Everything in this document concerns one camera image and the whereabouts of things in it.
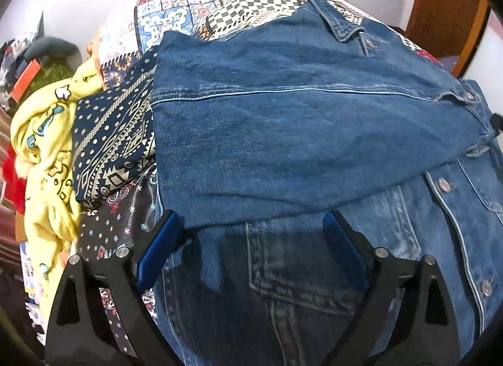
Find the blue denim jacket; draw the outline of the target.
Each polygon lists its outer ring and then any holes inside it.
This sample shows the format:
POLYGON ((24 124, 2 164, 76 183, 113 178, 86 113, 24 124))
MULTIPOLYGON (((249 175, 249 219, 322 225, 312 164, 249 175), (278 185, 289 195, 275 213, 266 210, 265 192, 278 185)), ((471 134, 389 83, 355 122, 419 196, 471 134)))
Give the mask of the blue denim jacket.
POLYGON ((184 228, 156 292, 184 364, 324 360, 363 297, 332 209, 436 258, 469 352, 502 303, 502 152, 475 81, 327 0, 214 41, 168 31, 157 54, 158 194, 184 228))

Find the patchwork patterned bedspread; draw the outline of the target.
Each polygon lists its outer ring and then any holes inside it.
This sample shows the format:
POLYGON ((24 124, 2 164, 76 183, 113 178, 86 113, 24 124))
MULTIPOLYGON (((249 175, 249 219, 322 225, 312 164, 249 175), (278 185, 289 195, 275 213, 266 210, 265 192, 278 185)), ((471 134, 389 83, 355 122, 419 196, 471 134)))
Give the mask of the patchwork patterned bedspread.
MULTIPOLYGON (((214 41, 237 31, 248 30, 289 16, 306 1, 150 0, 139 7, 148 40, 144 54, 152 47, 158 49, 165 32, 168 31, 195 36, 205 41, 214 41)), ((336 0, 327 1, 344 14, 350 22, 360 23, 363 19, 370 19, 358 13, 354 8, 350 8, 346 3, 336 0)), ((402 37, 401 40, 414 52, 423 55, 413 44, 402 37)), ((142 234, 151 230, 155 220, 166 209, 158 194, 155 141, 154 163, 99 205, 86 207, 78 230, 78 251, 86 259, 107 259, 117 248, 132 245, 142 234)), ((183 228, 176 247, 168 258, 180 247, 183 228)), ((154 290, 156 319, 160 326, 160 299, 156 292, 156 285, 154 290)))

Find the red fluffy item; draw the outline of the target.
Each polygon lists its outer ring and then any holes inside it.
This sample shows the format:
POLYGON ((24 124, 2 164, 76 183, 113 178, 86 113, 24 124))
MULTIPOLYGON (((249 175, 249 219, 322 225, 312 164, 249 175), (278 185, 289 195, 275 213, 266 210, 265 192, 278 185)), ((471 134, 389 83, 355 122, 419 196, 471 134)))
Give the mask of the red fluffy item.
POLYGON ((26 179, 19 177, 15 169, 16 153, 11 145, 7 147, 6 157, 1 162, 3 182, 6 184, 4 197, 17 213, 25 213, 26 179))

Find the navy patterned folded cloth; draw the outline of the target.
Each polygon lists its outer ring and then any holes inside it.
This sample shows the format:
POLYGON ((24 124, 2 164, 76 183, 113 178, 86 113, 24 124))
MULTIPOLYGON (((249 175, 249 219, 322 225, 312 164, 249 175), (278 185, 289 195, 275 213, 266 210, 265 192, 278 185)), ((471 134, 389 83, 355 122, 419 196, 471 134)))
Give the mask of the navy patterned folded cloth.
POLYGON ((158 49, 150 48, 120 85, 78 102, 73 123, 73 189, 99 205, 155 162, 150 98, 158 49))

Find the yellow cartoon print garment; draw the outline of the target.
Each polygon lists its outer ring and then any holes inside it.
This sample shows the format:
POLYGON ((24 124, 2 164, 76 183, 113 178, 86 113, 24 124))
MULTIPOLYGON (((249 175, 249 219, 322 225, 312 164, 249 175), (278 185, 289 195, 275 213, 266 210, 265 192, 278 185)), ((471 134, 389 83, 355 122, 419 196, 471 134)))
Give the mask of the yellow cartoon print garment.
POLYGON ((78 101, 102 87, 102 76, 88 59, 74 76, 33 93, 10 125, 15 171, 26 180, 24 228, 43 320, 49 319, 65 258, 78 232, 81 208, 72 168, 78 101))

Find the orange box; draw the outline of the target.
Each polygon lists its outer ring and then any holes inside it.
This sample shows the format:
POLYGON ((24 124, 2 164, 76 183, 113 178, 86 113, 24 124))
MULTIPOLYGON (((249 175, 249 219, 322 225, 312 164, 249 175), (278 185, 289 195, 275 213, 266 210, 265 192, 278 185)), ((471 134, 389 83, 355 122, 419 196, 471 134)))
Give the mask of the orange box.
POLYGON ((27 90, 33 79, 36 77, 36 75, 40 72, 41 68, 42 66, 36 59, 33 59, 27 64, 11 91, 11 98, 16 103, 20 102, 25 91, 27 90))

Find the clutter pile on cabinet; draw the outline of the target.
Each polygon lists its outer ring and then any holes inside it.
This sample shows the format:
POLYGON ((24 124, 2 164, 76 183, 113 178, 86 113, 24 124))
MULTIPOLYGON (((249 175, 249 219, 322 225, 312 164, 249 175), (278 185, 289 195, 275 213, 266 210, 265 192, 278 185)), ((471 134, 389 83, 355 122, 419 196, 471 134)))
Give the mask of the clutter pile on cabinet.
POLYGON ((28 37, 5 42, 1 46, 1 109, 8 116, 13 116, 22 102, 32 93, 48 84, 72 76, 73 69, 68 61, 78 52, 78 47, 74 43, 55 36, 47 36, 42 19, 28 37), (42 68, 20 102, 16 103, 11 98, 11 91, 20 74, 33 59, 36 59, 42 68))

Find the white decorated wardrobe door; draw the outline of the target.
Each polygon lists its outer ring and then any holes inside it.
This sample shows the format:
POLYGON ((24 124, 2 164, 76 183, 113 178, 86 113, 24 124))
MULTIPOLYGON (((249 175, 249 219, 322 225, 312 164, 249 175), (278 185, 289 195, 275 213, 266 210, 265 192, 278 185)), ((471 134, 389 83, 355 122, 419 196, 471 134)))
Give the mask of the white decorated wardrobe door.
POLYGON ((494 10, 490 11, 465 79, 477 81, 487 99, 502 100, 502 22, 494 10))

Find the brown wooden door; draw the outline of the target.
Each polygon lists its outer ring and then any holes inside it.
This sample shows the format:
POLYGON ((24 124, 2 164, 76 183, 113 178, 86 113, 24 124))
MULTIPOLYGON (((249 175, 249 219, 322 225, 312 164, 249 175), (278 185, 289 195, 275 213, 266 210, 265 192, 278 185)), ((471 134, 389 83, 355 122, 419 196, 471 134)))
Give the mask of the brown wooden door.
POLYGON ((450 72, 463 76, 489 21, 487 0, 414 0, 405 36, 437 60, 450 58, 450 72))

